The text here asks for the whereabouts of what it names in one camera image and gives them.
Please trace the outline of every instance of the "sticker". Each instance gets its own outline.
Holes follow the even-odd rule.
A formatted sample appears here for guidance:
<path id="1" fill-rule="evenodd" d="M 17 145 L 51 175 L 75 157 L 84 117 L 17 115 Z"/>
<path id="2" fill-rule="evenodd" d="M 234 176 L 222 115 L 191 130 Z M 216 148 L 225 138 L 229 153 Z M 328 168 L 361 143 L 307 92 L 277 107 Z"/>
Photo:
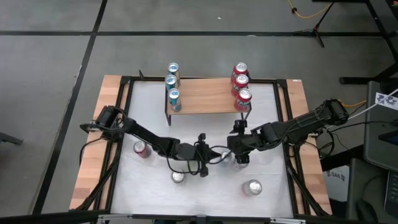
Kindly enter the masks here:
<path id="1" fill-rule="evenodd" d="M 374 99 L 375 103 L 384 100 L 383 102 L 379 103 L 381 106 L 385 106 L 394 110 L 398 110 L 398 98 L 393 96 L 388 96 L 382 93 L 376 93 L 376 98 Z"/>

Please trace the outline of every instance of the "wooden platform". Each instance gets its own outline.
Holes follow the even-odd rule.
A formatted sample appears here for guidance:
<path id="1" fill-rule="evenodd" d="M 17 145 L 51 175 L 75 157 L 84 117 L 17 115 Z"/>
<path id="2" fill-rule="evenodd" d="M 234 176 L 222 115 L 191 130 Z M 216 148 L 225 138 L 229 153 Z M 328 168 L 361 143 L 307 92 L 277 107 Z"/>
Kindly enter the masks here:
<path id="1" fill-rule="evenodd" d="M 234 107 L 235 97 L 231 94 L 230 78 L 181 79 L 180 98 L 182 109 L 172 110 L 167 103 L 167 114 L 246 113 Z"/>

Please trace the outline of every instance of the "gray floor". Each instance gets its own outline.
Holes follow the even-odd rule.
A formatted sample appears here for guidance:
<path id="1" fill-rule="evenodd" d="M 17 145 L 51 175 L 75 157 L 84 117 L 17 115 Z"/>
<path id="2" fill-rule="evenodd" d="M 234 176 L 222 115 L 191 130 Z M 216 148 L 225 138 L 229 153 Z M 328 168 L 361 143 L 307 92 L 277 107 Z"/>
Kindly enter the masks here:
<path id="1" fill-rule="evenodd" d="M 303 15 L 326 6 L 292 2 Z M 67 3 L 0 0 L 0 30 L 92 30 L 101 1 Z M 387 29 L 397 29 L 384 1 L 373 3 Z M 294 31 L 318 20 L 295 17 L 287 0 L 114 0 L 108 1 L 100 30 Z M 365 5 L 339 3 L 320 30 L 377 27 Z M 44 212 L 68 210 L 78 153 L 86 141 L 78 125 L 91 119 L 104 75 L 137 75 L 141 69 L 144 75 L 159 76 L 175 61 L 182 76 L 228 77 L 233 65 L 243 61 L 255 78 L 302 79 L 313 109 L 328 98 L 347 104 L 365 100 L 365 86 L 342 86 L 338 77 L 372 77 L 393 62 L 381 39 L 323 40 L 324 49 L 301 37 L 97 37 Z M 0 144 L 0 216 L 29 213 L 87 42 L 88 37 L 0 36 L 0 131 L 25 139 L 22 146 Z M 363 140 L 363 127 L 339 135 L 346 146 L 356 146 Z M 328 141 L 322 136 L 318 144 Z"/>

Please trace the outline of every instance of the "can lid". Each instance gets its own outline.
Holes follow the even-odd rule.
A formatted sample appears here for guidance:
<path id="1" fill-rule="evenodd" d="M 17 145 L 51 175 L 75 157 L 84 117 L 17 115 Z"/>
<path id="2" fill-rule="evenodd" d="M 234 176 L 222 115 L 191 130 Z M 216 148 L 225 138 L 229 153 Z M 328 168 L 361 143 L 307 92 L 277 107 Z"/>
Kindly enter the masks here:
<path id="1" fill-rule="evenodd" d="M 180 90 L 173 88 L 169 90 L 169 98 L 177 99 L 180 96 Z"/>
<path id="2" fill-rule="evenodd" d="M 177 78 L 175 77 L 175 75 L 167 75 L 164 80 L 167 84 L 173 85 L 177 81 Z"/>
<path id="3" fill-rule="evenodd" d="M 251 98 L 251 92 L 247 88 L 242 88 L 239 90 L 239 96 L 242 99 L 250 99 Z"/>
<path id="4" fill-rule="evenodd" d="M 178 172 L 172 172 L 172 180 L 175 183 L 181 183 L 185 178 L 185 174 L 180 174 Z"/>
<path id="5" fill-rule="evenodd" d="M 253 195 L 259 195 L 262 191 L 261 183 L 258 180 L 249 180 L 249 191 Z"/>
<path id="6" fill-rule="evenodd" d="M 144 152 L 146 146 L 147 146 L 147 144 L 143 141 L 136 142 L 136 143 L 134 143 L 134 146 L 133 146 L 134 152 L 138 152 L 138 153 Z"/>
<path id="7" fill-rule="evenodd" d="M 178 64 L 177 63 L 170 63 L 169 66 L 167 67 L 167 70 L 169 72 L 176 72 L 178 71 Z"/>
<path id="8" fill-rule="evenodd" d="M 239 72 L 245 72 L 248 69 L 248 66 L 243 63 L 243 62 L 239 62 L 235 65 L 235 68 L 239 71 Z"/>
<path id="9" fill-rule="evenodd" d="M 238 75 L 236 77 L 236 82 L 239 84 L 246 84 L 249 82 L 249 77 L 247 75 Z"/>

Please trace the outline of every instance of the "white table surface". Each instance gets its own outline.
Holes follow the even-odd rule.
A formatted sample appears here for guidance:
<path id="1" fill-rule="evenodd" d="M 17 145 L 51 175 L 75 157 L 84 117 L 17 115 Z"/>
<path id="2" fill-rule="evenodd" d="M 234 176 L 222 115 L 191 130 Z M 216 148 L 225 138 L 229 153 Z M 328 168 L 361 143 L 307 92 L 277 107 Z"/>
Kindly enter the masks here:
<path id="1" fill-rule="evenodd" d="M 250 84 L 249 88 L 253 97 L 247 133 L 278 120 L 273 86 Z M 172 125 L 168 126 L 163 82 L 134 82 L 128 116 L 158 136 L 190 144 L 197 141 L 200 133 L 206 133 L 209 146 L 226 146 L 234 120 L 240 119 L 239 113 L 173 115 Z M 131 135 L 124 137 L 111 213 L 293 217 L 282 146 L 265 152 L 252 151 L 250 164 L 243 170 L 237 171 L 232 165 L 208 165 L 207 177 L 187 174 L 183 184 L 175 184 L 165 158 L 152 152 L 149 158 L 141 159 L 132 150 L 135 141 Z M 186 162 L 170 160 L 170 163 L 174 169 L 187 171 Z M 260 195 L 243 194 L 241 186 L 250 179 L 262 184 Z"/>

